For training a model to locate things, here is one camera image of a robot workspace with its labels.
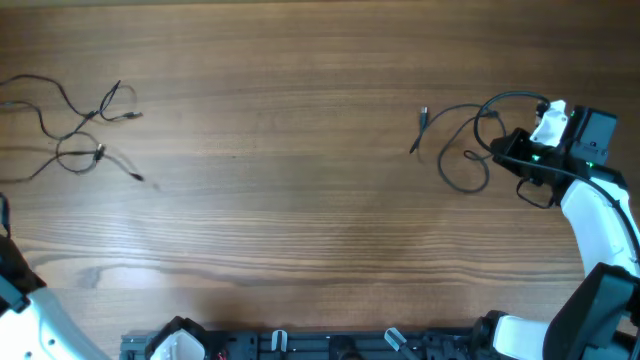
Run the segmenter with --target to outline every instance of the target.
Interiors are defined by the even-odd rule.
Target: white plastic casing
[[[549,110],[545,111],[542,119],[536,121],[538,126],[529,140],[548,146],[558,146],[568,123],[567,115],[564,113],[566,106],[567,103],[564,100],[557,100],[549,104]]]
[[[498,320],[493,347],[517,360],[543,360],[542,349],[548,323],[505,315]]]
[[[31,304],[21,313],[7,310],[0,317],[2,359],[108,359],[73,323],[49,289],[38,289],[27,297]]]
[[[193,335],[180,329],[156,348],[151,360],[202,360],[204,353],[202,344]]]
[[[638,228],[629,210],[627,191],[604,180],[592,178],[591,181],[620,201],[622,210],[638,236]],[[561,207],[576,235],[585,276],[601,262],[622,266],[631,275],[638,277],[640,268],[631,238],[622,219],[602,194],[591,185],[576,180],[562,198]]]

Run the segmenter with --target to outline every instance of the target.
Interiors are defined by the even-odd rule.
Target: black cable bundle
[[[20,80],[20,79],[33,79],[33,80],[40,80],[40,81],[45,81],[45,82],[49,82],[52,83],[54,85],[56,85],[58,87],[58,90],[60,91],[60,94],[62,95],[62,97],[64,98],[65,102],[67,103],[67,105],[69,106],[69,108],[71,110],[73,110],[74,113],[76,113],[76,115],[81,116],[82,120],[80,121],[80,123],[75,127],[75,129],[65,135],[62,136],[56,136],[54,134],[52,134],[51,132],[49,132],[49,130],[47,130],[45,124],[44,124],[44,120],[42,117],[42,111],[40,110],[40,108],[30,102],[27,101],[22,101],[22,100],[18,100],[18,101],[7,101],[7,102],[2,102],[0,103],[0,108],[3,107],[10,107],[10,106],[16,106],[16,105],[22,105],[22,106],[26,106],[27,108],[32,109],[33,111],[36,112],[36,114],[38,115],[38,120],[40,122],[40,129],[42,130],[42,132],[49,138],[56,140],[57,144],[56,144],[56,148],[55,148],[55,155],[53,157],[51,157],[49,160],[47,160],[44,164],[42,164],[42,166],[40,166],[40,168],[38,168],[33,174],[31,174],[30,176],[24,177],[24,178],[15,178],[15,179],[0,179],[0,184],[15,184],[15,183],[23,183],[23,182],[28,182],[33,180],[33,178],[35,178],[36,176],[38,176],[38,174],[40,174],[45,168],[47,168],[51,163],[53,163],[54,161],[56,161],[62,168],[64,168],[65,170],[80,175],[80,174],[86,174],[88,172],[90,172],[91,170],[95,169],[95,167],[98,165],[98,162],[100,162],[100,160],[102,159],[107,159],[111,162],[113,162],[116,166],[118,166],[120,169],[122,169],[122,171],[126,172],[127,174],[129,174],[131,177],[133,177],[134,179],[138,180],[138,181],[144,181],[144,178],[129,170],[120,160],[118,160],[117,158],[105,154],[106,151],[106,147],[99,143],[98,140],[96,140],[96,138],[94,138],[91,134],[80,131],[80,129],[85,126],[87,124],[87,122],[91,119],[93,119],[96,115],[100,115],[100,117],[102,117],[103,120],[108,121],[108,122],[113,122],[116,120],[121,120],[121,119],[135,119],[137,117],[142,116],[142,113],[139,112],[128,112],[119,116],[115,116],[115,117],[107,117],[105,116],[105,111],[107,109],[107,107],[109,106],[109,104],[111,104],[111,100],[113,99],[114,95],[116,94],[116,91],[118,90],[118,88],[120,87],[120,81],[118,81],[112,88],[111,90],[109,90],[109,92],[107,92],[104,96],[104,98],[102,99],[102,102],[100,103],[100,107],[98,108],[98,110],[94,110],[94,111],[90,111],[88,113],[82,113],[80,111],[78,111],[76,109],[75,106],[73,106],[73,104],[71,103],[71,101],[69,100],[69,97],[67,96],[66,91],[64,90],[64,87],[57,82],[56,80],[53,80],[51,78],[48,77],[44,77],[44,76],[39,76],[39,75],[32,75],[32,74],[21,74],[21,75],[16,75],[10,79],[7,79],[3,82],[0,82],[0,86],[4,86],[7,84],[10,84],[16,80]],[[95,150],[92,151],[60,151],[60,146],[62,145],[62,143],[66,140],[68,140],[69,138],[71,138],[74,135],[81,135],[81,136],[86,136],[88,137],[93,144],[95,145]],[[93,155],[91,163],[83,168],[83,169],[72,169],[68,166],[66,166],[60,159],[65,157],[65,156],[83,156],[83,155]]]
[[[494,96],[493,98],[489,99],[489,101],[487,101],[486,103],[484,103],[483,105],[478,105],[478,104],[461,104],[461,105],[455,105],[452,107],[449,107],[447,109],[444,109],[443,111],[441,111],[440,113],[438,113],[432,120],[431,122],[428,122],[427,119],[423,119],[423,121],[421,121],[421,129],[420,129],[420,135],[418,135],[418,138],[416,139],[416,141],[414,142],[413,146],[411,147],[411,150],[409,150],[409,153],[412,153],[415,149],[418,148],[419,144],[420,144],[420,140],[422,139],[422,136],[425,132],[425,130],[427,129],[428,126],[430,126],[431,124],[433,124],[433,122],[435,120],[437,120],[438,117],[442,116],[443,114],[447,113],[448,111],[454,110],[454,109],[458,109],[458,108],[462,108],[462,107],[476,107],[478,108],[478,112],[476,113],[476,115],[470,119],[468,119],[467,121],[465,121],[462,126],[460,126],[460,128],[455,132],[455,134],[453,135],[453,137],[447,142],[447,144],[442,148],[442,150],[440,151],[440,154],[438,155],[438,172],[440,173],[440,176],[442,177],[442,179],[444,180],[445,183],[447,183],[447,185],[451,186],[453,189],[460,191],[460,192],[464,192],[464,193],[476,193],[479,191],[482,191],[487,184],[489,183],[489,168],[487,166],[487,163],[485,162],[485,159],[489,158],[489,157],[498,157],[501,160],[504,161],[508,161],[508,162],[512,162],[515,164],[518,164],[520,166],[525,166],[525,167],[529,167],[529,168],[535,168],[535,169],[541,169],[541,170],[546,170],[546,171],[551,171],[551,172],[555,172],[564,176],[568,176],[572,179],[575,180],[580,180],[588,185],[590,185],[591,187],[593,187],[594,189],[596,189],[596,191],[598,191],[600,194],[602,194],[602,196],[604,196],[605,199],[607,199],[607,201],[611,204],[611,207],[616,210],[616,212],[618,213],[618,216],[620,216],[620,219],[622,219],[622,222],[624,223],[625,229],[627,230],[627,233],[629,234],[629,237],[631,237],[631,242],[633,244],[635,253],[637,256],[640,256],[640,243],[638,242],[638,238],[636,236],[636,232],[633,228],[633,226],[631,225],[631,220],[629,219],[629,217],[627,217],[627,215],[624,213],[622,206],[620,205],[620,201],[616,200],[613,198],[613,196],[611,196],[605,189],[603,189],[600,185],[596,184],[595,182],[591,181],[590,179],[584,178],[578,174],[574,174],[571,173],[569,171],[566,171],[564,169],[558,169],[558,168],[554,168],[551,166],[547,166],[547,165],[542,165],[542,164],[537,164],[535,162],[528,162],[528,161],[523,161],[523,160],[518,160],[515,158],[512,158],[510,156],[507,155],[503,155],[503,154],[499,154],[499,153],[494,153],[493,151],[491,151],[491,147],[489,147],[489,145],[487,145],[481,138],[480,138],[480,132],[478,130],[478,124],[480,123],[480,119],[481,118],[496,118],[498,120],[498,122],[500,123],[500,126],[502,127],[502,132],[503,132],[503,136],[506,136],[506,130],[505,130],[505,126],[504,123],[502,122],[502,120],[500,119],[500,117],[498,116],[498,112],[497,111],[493,111],[490,109],[490,106],[495,104],[497,101],[504,99],[504,98],[508,98],[508,97],[527,97],[527,98],[533,98],[536,99],[540,102],[542,102],[543,104],[545,104],[547,107],[549,106],[549,100],[537,93],[534,92],[530,92],[530,91],[507,91],[501,94],[498,94],[496,96]],[[475,189],[464,189],[464,188],[460,188],[458,186],[456,186],[454,183],[452,183],[449,178],[447,178],[446,175],[444,175],[444,172],[442,171],[442,156],[444,155],[444,153],[446,152],[446,150],[449,148],[449,146],[451,145],[451,143],[456,139],[456,137],[458,136],[458,134],[460,134],[460,132],[462,131],[462,129],[464,129],[464,127],[469,124],[470,122],[473,122],[473,135],[476,139],[476,141],[478,142],[478,144],[485,150],[487,150],[489,152],[488,155],[486,156],[480,156],[478,154],[476,154],[475,152],[471,151],[471,150],[465,150],[464,151],[464,157],[472,160],[472,161],[480,161],[480,163],[482,164],[483,168],[484,168],[484,173],[485,173],[485,180],[483,182],[482,185],[480,185],[478,188]],[[540,204],[536,204],[532,201],[530,201],[529,199],[526,199],[524,196],[522,196],[519,193],[520,190],[520,186],[522,186],[522,184],[524,183],[524,181],[520,181],[520,183],[518,184],[518,186],[516,187],[516,193],[518,193],[518,196],[527,201],[529,204],[534,205],[536,207],[542,208],[542,209],[548,209],[551,207],[552,202],[550,201],[548,205],[540,205]]]

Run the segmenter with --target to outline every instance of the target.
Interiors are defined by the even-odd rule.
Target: tangled cable
[[[424,133],[427,130],[427,128],[430,127],[431,125],[433,125],[433,123],[436,122],[436,120],[438,120],[442,115],[444,115],[444,114],[446,114],[446,113],[448,113],[449,111],[452,111],[452,110],[461,109],[461,108],[467,108],[467,107],[480,109],[480,108],[482,108],[482,105],[480,105],[480,104],[459,104],[459,105],[454,105],[454,106],[448,107],[448,108],[440,111],[438,114],[436,114],[436,116],[434,116],[431,119],[431,121],[429,121],[429,119],[427,117],[428,116],[427,109],[423,108],[423,111],[421,113],[421,119],[420,119],[420,134],[418,135],[418,137],[414,141],[413,146],[411,146],[411,150],[409,150],[409,154],[413,153],[418,147],[420,147],[420,141],[422,140],[422,136],[424,135]],[[496,119],[498,121],[498,123],[500,124],[500,128],[502,130],[503,136],[507,136],[507,130],[506,130],[505,126],[504,126],[504,122],[500,118],[500,114],[497,111],[494,111],[494,110],[491,110],[491,109],[487,108],[486,110],[484,110],[482,112],[482,114],[479,115],[479,117]],[[466,193],[466,194],[477,193],[477,192],[480,192],[480,191],[484,190],[484,188],[487,187],[487,185],[489,184],[490,172],[489,172],[489,166],[487,165],[486,159],[490,158],[493,155],[489,154],[489,155],[485,155],[485,156],[480,156],[480,155],[478,155],[476,152],[474,152],[472,150],[465,150],[462,153],[462,155],[466,159],[469,159],[471,161],[479,162],[480,165],[482,165],[482,169],[484,170],[484,181],[482,182],[482,184],[480,186],[476,187],[476,188],[471,188],[471,189],[460,187],[459,185],[457,185],[453,181],[451,181],[451,179],[449,179],[449,177],[444,173],[444,170],[442,170],[442,158],[444,157],[444,154],[447,152],[447,150],[449,150],[449,148],[451,147],[451,144],[453,144],[453,142],[456,140],[458,135],[460,135],[462,130],[467,125],[471,124],[475,119],[476,119],[476,117],[473,116],[473,117],[467,119],[464,123],[462,123],[462,125],[460,125],[458,130],[456,130],[456,132],[449,139],[449,141],[447,141],[447,143],[442,147],[442,150],[440,150],[440,153],[438,154],[438,174],[440,174],[440,177],[442,178],[442,180],[447,185],[449,185],[451,188],[453,188],[454,190],[462,192],[462,193]]]
[[[40,110],[40,108],[28,101],[23,101],[23,100],[18,100],[18,101],[7,101],[7,102],[1,102],[0,103],[0,108],[6,108],[6,107],[11,107],[11,106],[16,106],[16,105],[22,105],[22,106],[26,106],[27,108],[33,110],[36,112],[36,114],[38,115],[38,120],[40,122],[40,129],[42,130],[42,132],[49,138],[56,140],[56,147],[55,147],[55,153],[54,156],[51,157],[49,160],[47,160],[44,164],[42,164],[42,166],[40,166],[33,174],[27,176],[27,177],[22,177],[22,178],[13,178],[13,179],[0,179],[0,184],[15,184],[15,183],[23,183],[23,182],[28,182],[33,180],[33,178],[35,178],[36,176],[38,176],[38,174],[40,174],[44,169],[46,169],[50,164],[52,164],[54,161],[56,161],[62,168],[64,168],[65,170],[80,175],[80,174],[86,174],[88,172],[90,172],[91,170],[95,169],[95,167],[98,165],[98,162],[100,162],[100,160],[102,159],[107,159],[111,162],[113,162],[116,166],[118,166],[122,171],[124,171],[125,173],[127,173],[129,176],[133,177],[134,179],[138,180],[138,181],[144,181],[144,178],[133,172],[132,170],[129,170],[127,168],[127,166],[125,166],[122,161],[118,160],[117,158],[105,154],[106,151],[106,147],[101,144],[100,142],[98,142],[98,140],[96,140],[96,138],[94,138],[91,134],[80,131],[80,129],[82,129],[83,126],[85,126],[87,124],[87,122],[89,122],[89,120],[93,119],[94,117],[96,117],[97,115],[100,115],[100,117],[105,120],[105,121],[116,121],[116,120],[121,120],[121,119],[135,119],[138,118],[140,116],[142,116],[142,113],[140,112],[128,112],[128,113],[124,113],[122,115],[119,116],[115,116],[115,117],[107,117],[105,116],[105,111],[107,109],[107,107],[109,106],[109,104],[111,104],[111,100],[113,100],[114,95],[116,94],[116,91],[118,90],[118,88],[120,87],[120,81],[118,81],[112,88],[111,90],[109,90],[105,96],[102,98],[102,102],[100,103],[100,106],[98,108],[98,110],[94,110],[94,111],[90,111],[88,113],[82,113],[80,111],[78,111],[78,109],[76,109],[75,106],[73,106],[73,104],[71,103],[71,101],[69,100],[69,97],[67,96],[66,91],[64,90],[64,87],[56,80],[53,80],[51,78],[45,77],[45,76],[40,76],[40,75],[32,75],[32,74],[21,74],[21,75],[16,75],[12,78],[9,78],[5,81],[0,82],[0,86],[4,86],[7,84],[10,84],[14,81],[20,80],[20,79],[33,79],[33,80],[40,80],[40,81],[44,81],[44,82],[49,82],[52,83],[54,85],[57,86],[58,90],[60,91],[60,94],[62,95],[62,97],[64,98],[65,102],[67,103],[67,106],[69,106],[69,108],[71,110],[73,110],[74,113],[76,113],[76,115],[81,116],[82,120],[80,121],[80,123],[78,123],[78,125],[75,127],[75,129],[73,129],[71,132],[64,134],[62,136],[57,136],[52,134],[47,127],[44,124],[44,119],[42,116],[42,110]],[[60,147],[62,145],[62,143],[68,139],[70,139],[72,136],[74,135],[81,135],[81,136],[85,136],[87,138],[89,138],[93,144],[95,145],[95,150],[92,151],[61,151]],[[89,165],[87,165],[85,168],[82,169],[72,169],[69,166],[65,165],[60,159],[65,157],[65,156],[88,156],[88,155],[92,155],[92,160],[91,163]]]

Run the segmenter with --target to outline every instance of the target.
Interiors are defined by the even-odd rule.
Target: black cable
[[[422,140],[422,136],[424,135],[424,133],[427,130],[427,128],[430,127],[431,125],[433,125],[433,123],[436,122],[442,115],[448,113],[449,111],[456,110],[456,109],[461,109],[461,108],[466,108],[466,107],[480,108],[480,107],[482,107],[482,105],[480,105],[480,104],[459,104],[459,105],[450,106],[450,107],[440,111],[436,116],[434,116],[431,119],[431,121],[424,121],[421,124],[421,127],[420,127],[420,134],[418,135],[418,137],[414,141],[413,146],[411,147],[411,150],[409,150],[409,153],[410,154],[413,153],[420,146],[420,141]],[[501,128],[502,133],[503,133],[503,136],[507,136],[507,130],[506,130],[505,126],[504,126],[504,122],[500,118],[500,114],[497,111],[487,110],[484,114],[481,115],[481,117],[495,118],[496,120],[498,120],[498,123],[500,124],[500,128]],[[465,121],[458,128],[458,130],[456,130],[455,134],[453,134],[453,136],[449,139],[449,141],[447,141],[447,143],[442,147],[442,150],[440,150],[440,153],[438,154],[438,174],[440,174],[440,177],[442,178],[442,180],[447,185],[449,185],[451,188],[453,188],[454,190],[460,191],[460,192],[466,193],[466,194],[477,193],[477,192],[480,192],[480,191],[484,190],[484,188],[487,187],[487,185],[489,184],[490,172],[489,172],[489,165],[487,165],[486,159],[490,158],[492,155],[489,154],[489,155],[486,155],[486,156],[480,156],[479,154],[477,154],[476,152],[474,152],[472,150],[465,150],[465,151],[462,152],[462,155],[465,158],[467,158],[467,159],[469,159],[471,161],[479,162],[480,165],[482,166],[483,171],[484,171],[484,181],[482,182],[482,184],[480,186],[478,186],[477,188],[472,188],[472,189],[462,188],[462,187],[456,185],[453,181],[451,181],[451,179],[449,179],[449,177],[444,173],[444,170],[442,169],[442,159],[444,157],[444,154],[447,152],[447,150],[449,150],[449,148],[451,147],[451,144],[453,144],[453,142],[458,137],[458,135],[460,135],[462,130],[469,123],[471,123],[473,120],[475,120],[475,117],[472,117],[472,118],[468,119],[467,121]]]
[[[535,206],[537,208],[540,208],[540,209],[551,209],[551,207],[553,206],[553,203],[554,203],[553,196],[551,196],[551,198],[549,199],[549,201],[547,202],[546,205],[542,205],[542,204],[539,204],[539,203],[537,203],[537,202],[535,202],[533,200],[530,200],[529,198],[527,198],[526,196],[524,196],[524,195],[522,195],[520,193],[520,188],[526,182],[529,182],[529,179],[520,179],[520,181],[518,181],[518,185],[516,185],[516,195],[518,195],[518,197],[520,199],[526,201],[527,203],[529,203],[529,204],[531,204],[531,205],[533,205],[533,206]]]
[[[138,181],[144,181],[144,178],[139,175],[136,174],[132,171],[129,171],[119,160],[117,160],[116,158],[112,157],[112,156],[107,156],[104,154],[105,152],[105,146],[100,144],[92,135],[80,131],[80,129],[87,124],[87,122],[89,120],[91,120],[92,118],[94,118],[97,114],[99,114],[104,120],[106,121],[115,121],[117,119],[133,119],[133,118],[137,118],[139,116],[141,116],[142,114],[139,112],[128,112],[119,116],[115,116],[115,117],[106,117],[104,115],[104,112],[106,111],[107,107],[109,106],[109,104],[111,104],[111,100],[113,99],[113,97],[115,96],[116,91],[118,90],[119,86],[120,86],[120,81],[118,81],[103,97],[102,102],[100,103],[100,107],[98,108],[98,110],[95,111],[90,111],[89,113],[81,113],[79,112],[75,106],[73,106],[73,104],[71,103],[71,101],[69,100],[69,97],[67,96],[66,91],[64,90],[64,87],[57,82],[56,80],[44,77],[44,76],[39,76],[39,75],[31,75],[31,74],[21,74],[21,75],[16,75],[8,80],[5,80],[3,82],[0,82],[0,86],[9,84],[13,81],[19,80],[19,79],[35,79],[35,80],[42,80],[42,81],[46,81],[49,83],[53,83],[58,87],[58,90],[60,91],[60,94],[62,95],[62,97],[64,98],[65,102],[67,103],[67,105],[69,106],[69,108],[71,108],[71,110],[73,110],[73,112],[75,112],[77,115],[82,116],[82,121],[80,121],[80,123],[69,133],[62,135],[62,136],[57,136],[52,134],[51,132],[49,132],[49,130],[47,129],[47,127],[44,124],[44,120],[43,120],[43,116],[42,116],[42,110],[40,110],[40,108],[30,102],[27,101],[22,101],[22,100],[18,100],[18,101],[8,101],[8,102],[3,102],[0,103],[0,108],[1,107],[8,107],[8,106],[14,106],[14,105],[24,105],[27,108],[33,110],[36,112],[36,114],[38,115],[38,120],[40,123],[40,129],[42,130],[42,132],[48,136],[49,138],[56,140],[56,148],[55,148],[55,155],[50,158],[49,160],[47,160],[42,166],[40,166],[40,168],[38,168],[38,170],[36,170],[32,175],[24,177],[24,178],[14,178],[14,179],[0,179],[0,184],[15,184],[15,183],[22,183],[22,182],[27,182],[27,181],[31,181],[34,177],[36,177],[38,174],[40,174],[40,172],[42,172],[47,166],[49,166],[53,161],[56,161],[62,168],[64,168],[65,170],[80,175],[80,174],[85,174],[88,173],[90,171],[92,171],[93,169],[95,169],[95,167],[97,166],[98,162],[102,159],[102,158],[106,158],[110,161],[112,161],[113,163],[115,163],[120,169],[122,169],[123,171],[125,171],[127,174],[129,174],[131,177],[133,177],[134,179],[138,180]],[[74,135],[83,135],[88,137],[95,145],[96,149],[93,151],[65,151],[65,152],[61,152],[60,151],[60,147],[62,145],[62,143],[66,140],[68,140],[69,138],[71,138]],[[72,169],[68,166],[66,166],[60,159],[62,157],[65,156],[82,156],[82,155],[93,155],[93,159],[91,161],[91,163],[83,168],[83,169]]]
[[[549,104],[549,100],[547,98],[545,98],[544,96],[542,96],[540,94],[533,93],[533,92],[529,92],[529,91],[509,91],[509,92],[504,92],[502,94],[498,94],[498,95],[494,96],[489,101],[484,103],[484,105],[482,105],[482,107],[480,107],[480,109],[478,110],[478,113],[476,114],[476,116],[474,118],[473,134],[474,134],[478,144],[480,144],[480,146],[482,146],[482,148],[484,148],[485,150],[489,151],[493,156],[498,157],[498,158],[500,158],[502,160],[509,161],[509,162],[512,162],[514,164],[518,164],[518,165],[521,165],[521,166],[526,166],[526,167],[530,167],[530,168],[534,168],[534,169],[541,169],[541,170],[545,170],[545,171],[552,171],[552,172],[555,172],[557,174],[565,175],[565,176],[568,176],[568,177],[570,177],[572,179],[580,180],[580,181],[590,185],[594,189],[596,189],[596,191],[598,191],[600,194],[602,194],[602,196],[604,196],[605,199],[607,199],[607,201],[616,210],[616,212],[618,213],[618,216],[620,217],[620,219],[624,223],[624,226],[625,226],[625,228],[627,230],[627,233],[629,234],[629,237],[631,238],[631,243],[632,243],[632,245],[634,247],[634,250],[635,250],[635,254],[636,254],[635,262],[638,262],[638,256],[640,256],[640,243],[638,243],[638,237],[636,236],[636,233],[634,231],[633,225],[631,224],[631,220],[624,213],[624,210],[622,209],[622,206],[620,206],[620,201],[614,199],[600,185],[596,184],[595,182],[593,182],[593,181],[591,181],[591,180],[589,180],[587,178],[584,178],[584,177],[582,177],[580,175],[574,174],[572,172],[569,172],[569,171],[566,171],[566,170],[563,170],[563,169],[557,169],[557,168],[554,168],[554,167],[551,167],[551,166],[547,166],[547,165],[541,165],[541,164],[532,163],[532,162],[528,162],[528,161],[518,160],[518,159],[514,159],[514,158],[512,158],[510,156],[506,156],[506,155],[499,154],[499,153],[494,153],[494,152],[491,151],[491,148],[480,138],[480,133],[478,131],[478,124],[480,122],[480,118],[482,117],[483,113],[489,109],[489,106],[493,105],[498,100],[503,99],[503,98],[507,98],[507,97],[529,97],[529,98],[538,99],[538,100],[544,102],[547,105]]]
[[[2,223],[2,227],[7,232],[7,239],[11,239],[11,223],[9,221],[9,199],[4,196],[3,193],[0,192],[0,201],[2,201],[2,207],[0,211],[1,217],[0,222]]]

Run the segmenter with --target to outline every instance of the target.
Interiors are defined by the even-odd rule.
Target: wooden table
[[[385,329],[469,325],[491,309],[550,320],[583,278],[559,209],[520,201],[493,164],[487,189],[455,192],[436,156],[472,114],[408,150],[418,111],[525,89],[617,114],[609,165],[640,196],[638,4],[355,2],[5,10],[0,77],[62,81],[82,110],[119,79],[111,113],[85,130],[144,184],[105,162],[52,166],[3,186],[15,241],[110,355],[119,336],[174,315],[216,328]],[[52,132],[80,118],[55,88],[0,99],[42,106]],[[533,127],[531,100],[499,105]],[[486,125],[488,139],[499,135]],[[52,149],[30,112],[0,115],[3,176]],[[481,168],[466,129],[445,156],[462,185]]]

